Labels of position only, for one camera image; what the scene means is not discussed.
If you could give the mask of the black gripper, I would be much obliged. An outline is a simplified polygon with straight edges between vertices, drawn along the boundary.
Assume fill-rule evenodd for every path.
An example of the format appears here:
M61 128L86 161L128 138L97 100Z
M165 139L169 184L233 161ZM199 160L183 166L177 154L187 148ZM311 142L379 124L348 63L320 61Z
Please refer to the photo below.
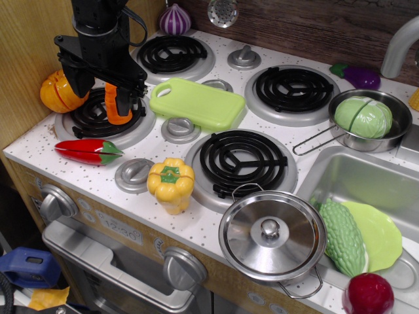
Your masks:
M76 37L58 35L58 59L71 89L85 97L95 79L117 86L117 112L128 116L145 95L146 72L130 55L130 25L119 20L108 32L89 34L80 29Z

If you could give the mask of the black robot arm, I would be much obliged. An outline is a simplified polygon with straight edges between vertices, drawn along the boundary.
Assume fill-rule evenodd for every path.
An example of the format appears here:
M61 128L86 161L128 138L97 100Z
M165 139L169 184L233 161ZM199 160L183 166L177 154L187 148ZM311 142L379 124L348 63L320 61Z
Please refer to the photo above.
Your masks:
M139 47L146 39L133 43L130 21L145 22L125 1L72 1L73 28L77 36L58 35L58 59L72 90L84 97L100 79L117 88L116 108L121 116L145 95L146 72L131 57L129 47Z

